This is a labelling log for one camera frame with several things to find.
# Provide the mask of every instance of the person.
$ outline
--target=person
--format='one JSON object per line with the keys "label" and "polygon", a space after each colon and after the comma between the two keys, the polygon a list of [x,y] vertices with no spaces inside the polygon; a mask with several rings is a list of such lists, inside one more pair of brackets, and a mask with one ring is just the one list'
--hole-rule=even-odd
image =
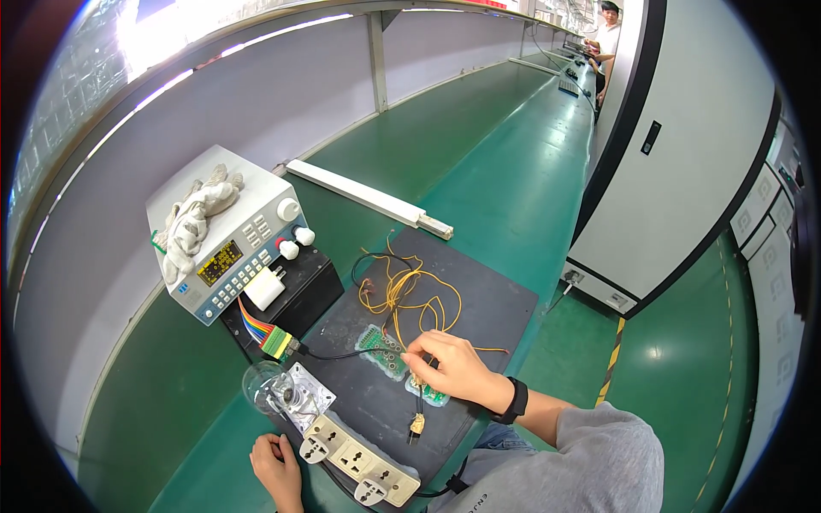
{"label": "person", "polygon": [[618,48],[618,37],[621,33],[621,23],[618,21],[619,8],[613,2],[602,2],[602,17],[604,25],[599,27],[593,39],[585,38],[585,43],[594,49],[595,59],[590,58],[589,64],[596,74],[596,105],[601,110],[604,95],[607,94],[612,71],[612,61]]}
{"label": "person", "polygon": [[[439,361],[436,369],[426,354]],[[436,390],[499,415],[512,407],[514,382],[488,370],[467,340],[424,332],[401,358]],[[433,499],[428,513],[661,509],[662,447],[639,417],[606,401],[582,410],[530,390],[516,422],[557,452],[536,451],[511,426],[491,422],[468,455],[461,476],[468,487]],[[257,438],[250,459],[278,512],[301,513],[300,467],[285,435]]]}

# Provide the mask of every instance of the white knob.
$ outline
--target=white knob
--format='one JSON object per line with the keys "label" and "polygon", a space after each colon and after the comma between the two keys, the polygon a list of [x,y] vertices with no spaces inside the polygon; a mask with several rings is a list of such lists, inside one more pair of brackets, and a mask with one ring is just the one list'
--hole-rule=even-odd
{"label": "white knob", "polygon": [[279,253],[287,260],[293,260],[300,253],[300,246],[290,240],[283,240],[279,243]]}
{"label": "white knob", "polygon": [[293,198],[285,198],[277,206],[277,215],[285,222],[291,222],[300,215],[300,204]]}
{"label": "white knob", "polygon": [[312,245],[316,234],[310,228],[296,228],[294,230],[294,237],[296,237],[296,241],[302,245]]}

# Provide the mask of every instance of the hand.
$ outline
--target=hand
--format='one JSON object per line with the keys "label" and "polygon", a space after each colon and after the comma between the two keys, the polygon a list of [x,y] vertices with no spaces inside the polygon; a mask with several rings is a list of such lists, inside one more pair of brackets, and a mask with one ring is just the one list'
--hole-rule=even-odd
{"label": "hand", "polygon": [[[422,356],[433,355],[438,369]],[[437,330],[424,332],[401,354],[410,370],[439,392],[481,404],[503,414],[513,400],[513,383],[488,370],[473,346],[465,339]]]}
{"label": "hand", "polygon": [[288,438],[284,434],[279,437],[264,434],[257,438],[248,457],[257,479],[276,503],[277,511],[304,513],[300,465]]}

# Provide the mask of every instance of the jeans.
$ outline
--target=jeans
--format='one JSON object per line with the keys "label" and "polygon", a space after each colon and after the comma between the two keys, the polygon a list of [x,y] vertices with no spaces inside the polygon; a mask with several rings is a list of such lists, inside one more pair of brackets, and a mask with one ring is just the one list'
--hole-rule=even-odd
{"label": "jeans", "polygon": [[535,451],[512,426],[491,422],[479,437],[474,449],[494,449],[496,451]]}

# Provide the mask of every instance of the glass bulb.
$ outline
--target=glass bulb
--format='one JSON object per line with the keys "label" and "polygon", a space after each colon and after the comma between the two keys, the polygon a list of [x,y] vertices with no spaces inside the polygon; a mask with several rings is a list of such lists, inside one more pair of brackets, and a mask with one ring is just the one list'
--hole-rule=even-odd
{"label": "glass bulb", "polygon": [[264,415],[276,415],[300,403],[291,375],[280,364],[268,360],[253,364],[245,371],[242,393]]}

